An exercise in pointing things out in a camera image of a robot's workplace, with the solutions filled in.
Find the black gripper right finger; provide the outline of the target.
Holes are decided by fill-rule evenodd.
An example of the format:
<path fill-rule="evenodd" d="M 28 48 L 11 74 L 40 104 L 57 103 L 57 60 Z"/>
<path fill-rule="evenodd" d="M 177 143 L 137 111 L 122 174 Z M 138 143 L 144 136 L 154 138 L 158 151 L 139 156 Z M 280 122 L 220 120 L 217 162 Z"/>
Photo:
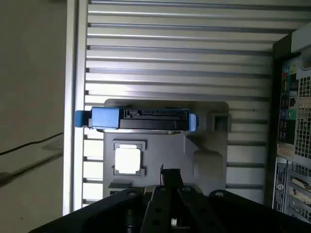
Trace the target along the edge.
<path fill-rule="evenodd" d="M 180 170 L 173 184 L 185 206 L 194 233 L 309 233 L 310 224 L 225 190 L 208 196 L 185 186 Z"/>

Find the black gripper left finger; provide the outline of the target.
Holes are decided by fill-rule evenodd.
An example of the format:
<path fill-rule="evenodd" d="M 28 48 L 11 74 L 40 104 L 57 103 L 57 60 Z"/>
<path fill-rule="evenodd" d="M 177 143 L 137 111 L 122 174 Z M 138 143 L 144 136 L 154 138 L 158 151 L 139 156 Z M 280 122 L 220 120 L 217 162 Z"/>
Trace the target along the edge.
<path fill-rule="evenodd" d="M 37 227 L 34 233 L 147 233 L 170 227 L 171 169 L 151 192 L 128 188 Z"/>

